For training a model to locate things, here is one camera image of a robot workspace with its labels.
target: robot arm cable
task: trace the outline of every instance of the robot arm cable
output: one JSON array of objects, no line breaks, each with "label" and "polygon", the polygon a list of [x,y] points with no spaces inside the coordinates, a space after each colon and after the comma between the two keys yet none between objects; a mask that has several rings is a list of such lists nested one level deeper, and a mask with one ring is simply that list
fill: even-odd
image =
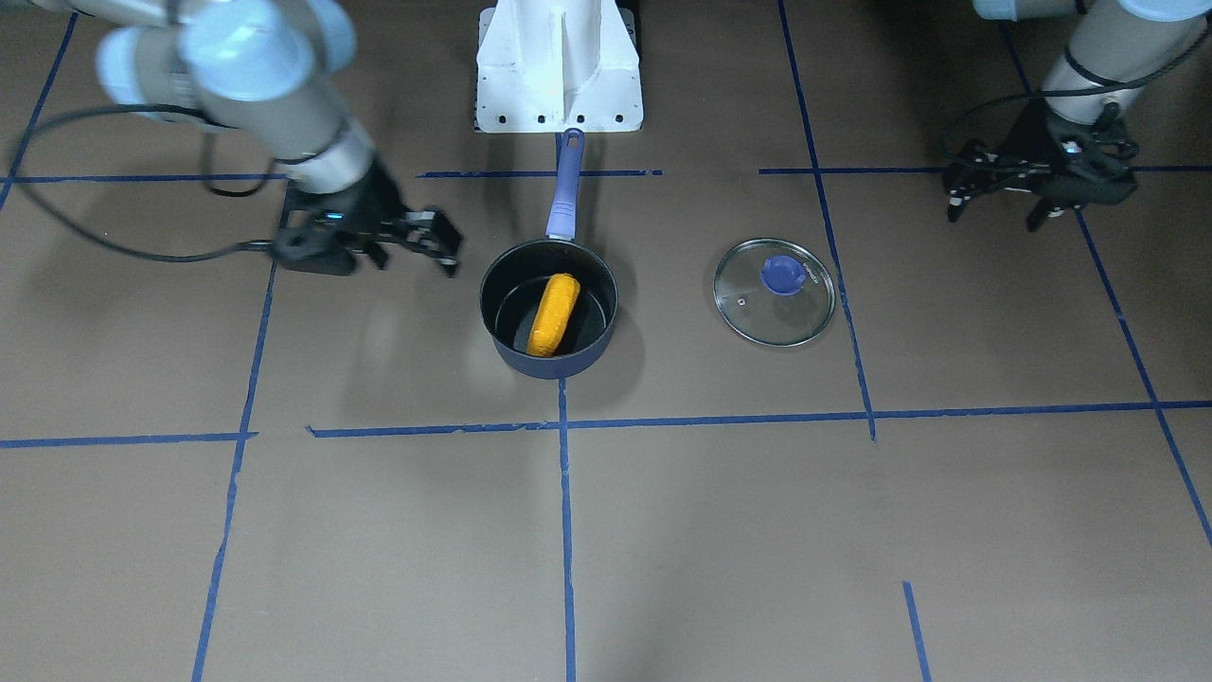
[{"label": "robot arm cable", "polygon": [[[202,111],[200,111],[198,109],[189,109],[189,108],[185,108],[185,107],[176,107],[176,105],[171,105],[171,104],[118,104],[118,105],[107,105],[107,107],[92,107],[92,108],[87,108],[87,109],[80,109],[80,110],[76,110],[76,111],[70,111],[70,113],[56,116],[56,118],[53,118],[53,119],[51,119],[51,120],[48,120],[46,122],[42,122],[42,124],[38,125],[33,131],[30,131],[29,138],[25,142],[25,149],[28,150],[29,145],[34,143],[34,139],[36,139],[41,134],[44,134],[46,132],[50,132],[51,130],[55,130],[57,127],[64,126],[64,125],[67,125],[69,122],[75,122],[75,121],[80,121],[80,120],[85,120],[85,119],[91,119],[91,118],[96,118],[96,116],[105,116],[105,115],[114,115],[114,114],[132,114],[132,113],[179,114],[179,115],[196,118],[199,120],[206,121],[206,122],[212,124],[212,125],[217,125],[217,124],[215,124],[215,121],[211,121],[206,116],[205,113],[202,113]],[[97,234],[97,233],[90,230],[88,228],[79,224],[78,222],[75,222],[74,219],[72,219],[70,217],[68,217],[67,214],[64,214],[62,211],[59,211],[58,208],[56,208],[50,201],[47,201],[34,188],[35,183],[23,182],[24,179],[28,179],[28,177],[22,176],[21,172],[19,172],[21,171],[21,162],[23,161],[23,159],[19,157],[22,155],[21,147],[22,147],[22,142],[18,141],[13,145],[12,153],[11,153],[11,159],[12,159],[12,162],[15,164],[15,167],[13,167],[13,183],[22,191],[24,191],[25,195],[34,204],[38,205],[38,207],[40,207],[41,210],[46,211],[50,216],[52,216],[55,219],[57,219],[64,227],[67,227],[72,231],[76,233],[78,235],[87,239],[88,241],[92,241],[93,243],[96,243],[98,246],[109,248],[110,251],[116,251],[116,252],[126,254],[126,256],[133,256],[136,258],[143,258],[143,259],[147,259],[147,260],[155,260],[155,262],[161,262],[161,263],[196,263],[196,262],[201,262],[201,260],[211,260],[211,259],[219,258],[219,257],[223,257],[223,256],[229,256],[231,253],[239,253],[241,251],[265,252],[265,251],[269,250],[269,246],[273,243],[273,241],[267,240],[267,239],[255,239],[255,240],[248,240],[248,241],[239,241],[236,243],[231,243],[229,246],[225,246],[223,248],[218,248],[218,250],[215,250],[215,251],[206,251],[206,252],[202,252],[202,253],[191,253],[191,254],[184,254],[184,256],[173,256],[173,254],[166,254],[166,253],[154,253],[154,252],[150,252],[150,251],[141,251],[138,248],[131,248],[130,246],[122,246],[121,243],[116,243],[114,241],[110,241],[109,239],[105,239],[104,236],[101,236],[99,234]]]}]

